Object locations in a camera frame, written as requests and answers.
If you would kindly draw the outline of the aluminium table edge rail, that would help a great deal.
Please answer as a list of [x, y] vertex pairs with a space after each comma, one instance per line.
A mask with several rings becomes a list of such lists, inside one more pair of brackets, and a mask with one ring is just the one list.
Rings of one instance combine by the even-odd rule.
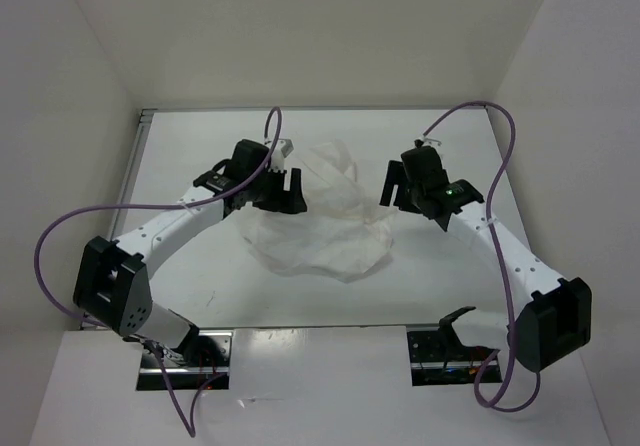
[[[129, 154], [128, 162], [125, 168], [121, 188], [118, 194], [118, 203], [128, 203], [131, 200], [135, 179], [138, 174], [144, 148], [149, 134], [154, 115], [155, 108], [143, 109], [140, 112], [138, 124], [136, 127], [136, 135]], [[111, 216], [111, 223], [107, 231], [107, 238], [113, 239], [121, 230], [121, 224], [126, 219], [126, 212], [120, 210], [114, 211]]]

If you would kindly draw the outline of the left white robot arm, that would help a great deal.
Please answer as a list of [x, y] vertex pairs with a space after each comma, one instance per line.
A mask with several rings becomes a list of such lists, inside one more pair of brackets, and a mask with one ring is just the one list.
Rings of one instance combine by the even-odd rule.
[[260, 144], [243, 139], [233, 155], [197, 177], [176, 208], [84, 248], [73, 302], [122, 338], [149, 342], [176, 365], [215, 351], [198, 326], [153, 301], [150, 281], [177, 251], [235, 211], [254, 208], [295, 215], [307, 210], [301, 171], [287, 170], [289, 139]]

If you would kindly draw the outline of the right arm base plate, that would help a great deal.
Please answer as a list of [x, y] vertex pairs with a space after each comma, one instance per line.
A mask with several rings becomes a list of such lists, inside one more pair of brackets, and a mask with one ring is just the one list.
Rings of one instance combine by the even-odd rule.
[[448, 346], [435, 327], [408, 329], [406, 337], [414, 387], [473, 384], [492, 352], [486, 347]]

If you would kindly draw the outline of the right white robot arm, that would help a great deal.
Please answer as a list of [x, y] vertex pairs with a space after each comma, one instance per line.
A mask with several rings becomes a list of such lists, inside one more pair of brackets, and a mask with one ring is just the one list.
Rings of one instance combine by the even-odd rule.
[[505, 314], [464, 306], [438, 323], [438, 346], [450, 359], [472, 347], [515, 345], [515, 358], [539, 373], [591, 338], [592, 291], [579, 277], [566, 279], [545, 265], [490, 213], [468, 181], [450, 181], [435, 148], [402, 153], [387, 166], [380, 203], [434, 221], [509, 285]]

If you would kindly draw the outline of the white fabric skirt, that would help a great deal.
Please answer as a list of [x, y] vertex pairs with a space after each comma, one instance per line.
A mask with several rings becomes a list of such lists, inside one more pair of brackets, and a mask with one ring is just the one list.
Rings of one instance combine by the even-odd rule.
[[249, 253], [281, 276], [314, 274], [347, 283], [389, 258], [395, 212], [374, 201], [340, 140], [294, 155], [308, 210], [286, 215], [247, 208], [236, 220]]

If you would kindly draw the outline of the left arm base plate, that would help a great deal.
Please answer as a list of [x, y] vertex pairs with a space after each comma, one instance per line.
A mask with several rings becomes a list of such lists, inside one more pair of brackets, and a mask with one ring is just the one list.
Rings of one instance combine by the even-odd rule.
[[137, 377], [137, 391], [165, 391], [160, 365], [166, 369], [169, 382], [176, 391], [226, 390], [229, 387], [232, 330], [203, 330], [198, 348], [189, 358], [157, 346], [160, 359], [143, 349]]

